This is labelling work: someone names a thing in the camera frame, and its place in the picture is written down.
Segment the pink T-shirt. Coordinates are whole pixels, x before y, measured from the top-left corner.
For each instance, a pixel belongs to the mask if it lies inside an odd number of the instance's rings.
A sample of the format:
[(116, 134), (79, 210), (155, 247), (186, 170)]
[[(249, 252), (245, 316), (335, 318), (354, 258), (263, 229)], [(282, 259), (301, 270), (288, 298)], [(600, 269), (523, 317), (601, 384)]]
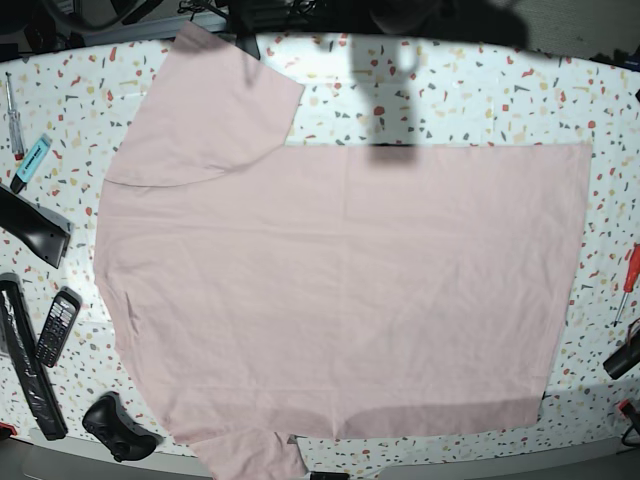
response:
[(534, 424), (591, 147), (289, 146), (302, 93), (187, 23), (111, 162), (94, 272), (155, 418), (217, 479)]

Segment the black stapler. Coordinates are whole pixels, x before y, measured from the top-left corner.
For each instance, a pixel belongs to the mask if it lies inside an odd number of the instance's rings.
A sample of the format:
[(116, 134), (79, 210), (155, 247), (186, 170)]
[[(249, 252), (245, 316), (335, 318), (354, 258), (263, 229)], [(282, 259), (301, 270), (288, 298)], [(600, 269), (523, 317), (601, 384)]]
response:
[(63, 216), (29, 202), (2, 185), (1, 228), (38, 258), (58, 268), (66, 255), (73, 225)]

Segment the black game controller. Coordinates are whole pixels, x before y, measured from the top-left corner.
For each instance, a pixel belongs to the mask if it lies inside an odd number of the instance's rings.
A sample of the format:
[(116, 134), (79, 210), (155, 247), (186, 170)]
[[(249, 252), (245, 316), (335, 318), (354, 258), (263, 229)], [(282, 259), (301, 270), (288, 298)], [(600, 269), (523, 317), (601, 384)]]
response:
[(82, 426), (109, 450), (116, 462), (143, 460), (162, 440), (132, 420), (115, 392), (103, 394), (89, 407)]

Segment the terrazzo pattern tablecloth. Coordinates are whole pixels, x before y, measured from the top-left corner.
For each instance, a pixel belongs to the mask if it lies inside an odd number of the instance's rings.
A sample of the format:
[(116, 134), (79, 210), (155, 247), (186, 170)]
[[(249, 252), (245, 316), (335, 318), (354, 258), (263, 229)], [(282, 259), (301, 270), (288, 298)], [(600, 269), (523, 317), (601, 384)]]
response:
[[(265, 64), (306, 88), (291, 144), (588, 141), (594, 152), (580, 264), (538, 423), (466, 436), (305, 439), (300, 448), (307, 465), (395, 479), (421, 464), (527, 460), (536, 452), (570, 462), (616, 451), (626, 427), (616, 406), (639, 396), (637, 372), (612, 381), (602, 368), (639, 314), (638, 296), (621, 294), (639, 239), (638, 75), (581, 59), (419, 39), (281, 34), (262, 36), (258, 44)], [(68, 428), (52, 443), (58, 451), (109, 459), (81, 419), (110, 390), (136, 422), (158, 427), (118, 360), (91, 267), (101, 182), (169, 47), (165, 41), (122, 43), (1, 67), (12, 78), (26, 139), (47, 134), (53, 140), (24, 194), (74, 226), (56, 269), (14, 238), (1, 238), (1, 268), (19, 275), (35, 329), (61, 287), (84, 301), (49, 375)]]

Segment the teal highlighter marker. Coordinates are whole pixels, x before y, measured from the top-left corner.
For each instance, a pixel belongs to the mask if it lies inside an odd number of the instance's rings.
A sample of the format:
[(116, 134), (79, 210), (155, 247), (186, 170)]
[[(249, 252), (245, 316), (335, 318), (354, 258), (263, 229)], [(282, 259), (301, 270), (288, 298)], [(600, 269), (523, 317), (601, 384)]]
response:
[(42, 134), (22, 160), (13, 176), (10, 190), (19, 194), (34, 176), (51, 148), (52, 140), (47, 134)]

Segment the long black bar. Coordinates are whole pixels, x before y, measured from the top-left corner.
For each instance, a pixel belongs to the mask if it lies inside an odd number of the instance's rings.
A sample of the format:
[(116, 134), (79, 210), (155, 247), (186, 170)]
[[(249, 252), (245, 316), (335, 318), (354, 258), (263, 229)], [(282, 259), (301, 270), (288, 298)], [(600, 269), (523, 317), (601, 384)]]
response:
[(14, 273), (1, 275), (1, 329), (8, 355), (39, 429), (49, 441), (65, 438), (68, 429), (48, 376), (36, 359), (36, 343), (26, 302), (19, 276)]

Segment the black cylindrical tool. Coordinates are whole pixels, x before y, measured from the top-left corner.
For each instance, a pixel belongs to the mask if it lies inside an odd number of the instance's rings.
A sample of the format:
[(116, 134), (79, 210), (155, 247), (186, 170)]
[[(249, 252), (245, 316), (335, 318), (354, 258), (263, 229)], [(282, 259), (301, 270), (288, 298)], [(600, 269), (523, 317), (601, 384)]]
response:
[(628, 343), (621, 345), (604, 363), (608, 376), (617, 380), (634, 368), (640, 360), (639, 337), (634, 336)]

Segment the red and black clamp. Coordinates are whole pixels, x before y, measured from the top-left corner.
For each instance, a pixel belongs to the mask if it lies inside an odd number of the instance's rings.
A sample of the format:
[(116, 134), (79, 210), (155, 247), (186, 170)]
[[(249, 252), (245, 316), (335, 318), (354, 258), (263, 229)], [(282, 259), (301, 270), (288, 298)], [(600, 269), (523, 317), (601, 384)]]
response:
[(621, 444), (624, 447), (638, 449), (640, 418), (639, 413), (629, 400), (623, 400), (618, 404), (619, 411), (630, 422), (628, 428), (621, 437)]

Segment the black mount bracket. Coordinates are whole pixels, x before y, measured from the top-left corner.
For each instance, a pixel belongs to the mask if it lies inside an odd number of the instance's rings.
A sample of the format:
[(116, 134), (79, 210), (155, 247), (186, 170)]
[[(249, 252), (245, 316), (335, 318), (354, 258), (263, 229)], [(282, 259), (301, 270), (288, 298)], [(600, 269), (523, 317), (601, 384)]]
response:
[(253, 33), (237, 33), (235, 39), (235, 46), (241, 49), (244, 53), (250, 55), (256, 60), (261, 59), (256, 36)]

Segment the black cordless phone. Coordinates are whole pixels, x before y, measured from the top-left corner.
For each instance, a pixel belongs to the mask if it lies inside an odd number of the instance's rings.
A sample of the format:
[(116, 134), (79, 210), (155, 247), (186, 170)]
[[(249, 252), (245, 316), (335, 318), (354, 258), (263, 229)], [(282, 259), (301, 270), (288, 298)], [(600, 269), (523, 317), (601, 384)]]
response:
[(59, 360), (81, 305), (81, 297), (68, 287), (54, 296), (35, 349), (36, 359), (47, 368)]

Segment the red-handled screwdriver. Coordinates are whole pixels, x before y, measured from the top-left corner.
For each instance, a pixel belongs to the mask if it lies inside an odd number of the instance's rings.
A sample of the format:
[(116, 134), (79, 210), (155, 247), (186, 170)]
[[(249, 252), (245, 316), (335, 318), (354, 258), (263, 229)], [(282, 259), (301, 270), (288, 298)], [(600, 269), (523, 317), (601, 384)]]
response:
[(613, 326), (616, 326), (620, 322), (620, 318), (625, 308), (628, 296), (633, 291), (635, 283), (638, 279), (639, 271), (640, 271), (640, 245), (636, 243), (634, 245), (634, 248), (631, 252), (631, 256), (629, 258), (627, 274), (626, 274), (625, 282), (623, 285), (623, 296), (621, 298), (616, 317), (613, 321)]

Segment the clear-handled screwdriver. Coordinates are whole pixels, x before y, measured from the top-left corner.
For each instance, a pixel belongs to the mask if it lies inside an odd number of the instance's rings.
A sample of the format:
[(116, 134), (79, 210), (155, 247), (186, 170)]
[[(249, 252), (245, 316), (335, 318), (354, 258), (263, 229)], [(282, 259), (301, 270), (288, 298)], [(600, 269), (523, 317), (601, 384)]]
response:
[(20, 115), (15, 102), (15, 95), (11, 83), (11, 74), (6, 73), (6, 97), (7, 97), (7, 114), (9, 118), (9, 137), (12, 147), (12, 153), (16, 160), (22, 160), (25, 155), (25, 147), (23, 133), (20, 121)]

